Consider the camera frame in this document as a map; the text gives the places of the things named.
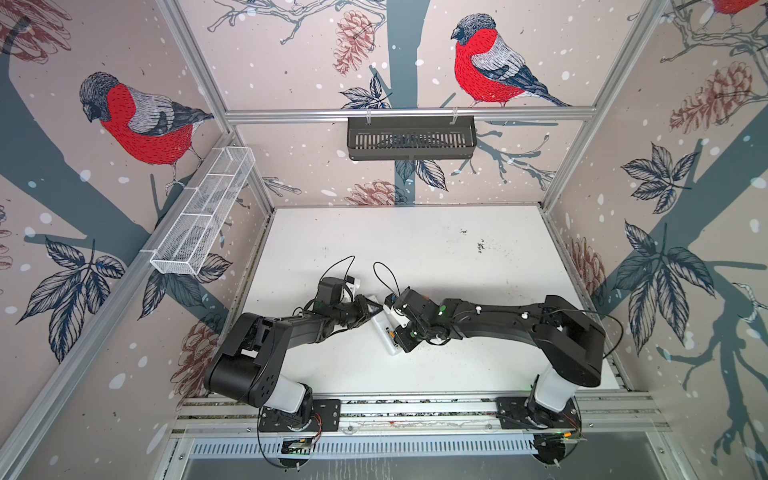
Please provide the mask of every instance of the black cable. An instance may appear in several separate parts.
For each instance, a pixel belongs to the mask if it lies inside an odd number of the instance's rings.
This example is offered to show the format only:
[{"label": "black cable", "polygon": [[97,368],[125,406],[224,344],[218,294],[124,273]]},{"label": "black cable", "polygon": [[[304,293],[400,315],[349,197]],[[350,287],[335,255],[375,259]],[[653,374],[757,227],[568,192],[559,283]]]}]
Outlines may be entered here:
[{"label": "black cable", "polygon": [[[389,271],[389,274],[392,275],[392,280],[395,280],[395,287],[397,287],[397,294],[395,294],[395,290],[392,290],[392,288],[384,283],[384,280],[379,277],[379,274],[376,272],[376,264],[382,265],[384,268],[386,268]],[[382,283],[383,286],[387,287],[387,289],[392,292],[392,295],[400,296],[400,285],[397,284],[397,278],[395,277],[395,274],[392,273],[392,271],[389,269],[388,266],[386,266],[384,263],[381,262],[373,262],[373,274],[376,275],[376,278],[379,279],[379,282]]]},{"label": "black cable", "polygon": [[618,323],[618,325],[619,325],[619,328],[621,329],[621,335],[619,336],[619,341],[618,341],[618,342],[616,342],[616,345],[614,345],[614,348],[612,348],[612,349],[608,350],[608,353],[606,353],[605,355],[603,355],[603,360],[605,360],[606,358],[608,358],[608,356],[609,356],[610,354],[612,354],[613,352],[615,352],[615,351],[616,351],[616,349],[617,349],[617,348],[619,348],[619,345],[621,344],[621,340],[623,340],[623,339],[624,339],[624,325],[622,325],[622,324],[621,324],[621,322],[620,322],[620,321],[619,321],[619,320],[618,320],[618,319],[617,319],[615,316],[612,316],[612,315],[608,315],[608,314],[606,314],[606,313],[600,313],[600,312],[596,312],[596,311],[594,311],[594,310],[580,310],[580,309],[568,309],[568,308],[561,308],[561,309],[559,309],[559,310],[555,310],[555,311],[553,311],[553,312],[547,312],[547,313],[546,313],[546,315],[552,315],[553,313],[557,313],[557,312],[581,312],[581,313],[593,313],[593,314],[595,314],[595,315],[602,315],[602,316],[606,316],[606,317],[608,317],[608,318],[612,318],[612,319],[613,319],[613,320],[614,320],[616,323]]}]

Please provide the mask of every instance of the white wire basket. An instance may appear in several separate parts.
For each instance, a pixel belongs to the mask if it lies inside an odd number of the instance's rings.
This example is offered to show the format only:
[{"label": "white wire basket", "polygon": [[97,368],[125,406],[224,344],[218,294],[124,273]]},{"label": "white wire basket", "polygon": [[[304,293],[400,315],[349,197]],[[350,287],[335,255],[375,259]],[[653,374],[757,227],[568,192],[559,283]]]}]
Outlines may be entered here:
[{"label": "white wire basket", "polygon": [[255,158],[248,147],[225,147],[154,252],[160,273],[197,275],[245,184]]}]

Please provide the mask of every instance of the black wire basket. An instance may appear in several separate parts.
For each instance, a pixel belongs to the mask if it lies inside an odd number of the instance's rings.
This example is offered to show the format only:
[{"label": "black wire basket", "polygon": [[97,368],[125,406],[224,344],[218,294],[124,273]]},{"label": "black wire basket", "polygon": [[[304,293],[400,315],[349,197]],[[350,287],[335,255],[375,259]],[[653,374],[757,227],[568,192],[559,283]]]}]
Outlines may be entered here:
[{"label": "black wire basket", "polygon": [[349,118],[349,158],[368,160],[466,160],[478,144],[475,118]]}]

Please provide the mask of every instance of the wire mesh basket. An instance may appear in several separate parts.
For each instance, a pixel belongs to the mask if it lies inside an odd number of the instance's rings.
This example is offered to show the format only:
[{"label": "wire mesh basket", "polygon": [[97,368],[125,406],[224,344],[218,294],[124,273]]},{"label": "wire mesh basket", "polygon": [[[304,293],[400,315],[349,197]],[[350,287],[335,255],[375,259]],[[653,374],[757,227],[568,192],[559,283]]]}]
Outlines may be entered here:
[{"label": "wire mesh basket", "polygon": [[373,117],[367,122],[348,119],[351,160],[466,160],[478,143],[472,116]]},{"label": "wire mesh basket", "polygon": [[221,149],[152,256],[150,262],[157,271],[184,275],[200,272],[254,163],[248,147]]}]

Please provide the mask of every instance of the red bird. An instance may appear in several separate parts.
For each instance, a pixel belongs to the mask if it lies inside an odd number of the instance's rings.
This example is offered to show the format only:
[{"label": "red bird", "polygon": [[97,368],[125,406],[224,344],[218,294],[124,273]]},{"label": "red bird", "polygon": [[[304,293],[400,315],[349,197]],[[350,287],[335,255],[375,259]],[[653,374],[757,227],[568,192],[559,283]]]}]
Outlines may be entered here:
[{"label": "red bird", "polygon": [[192,148],[197,127],[214,117],[163,95],[140,92],[103,71],[85,79],[80,102],[88,121],[98,118],[133,158],[146,164],[173,165],[174,179],[165,186],[166,193],[173,185],[184,186],[176,180],[176,161]]},{"label": "red bird", "polygon": [[504,43],[490,15],[468,15],[451,35],[456,40],[456,81],[475,99],[498,102],[502,107],[511,98],[539,97],[559,107],[570,105],[549,94],[525,65],[522,55]]}]

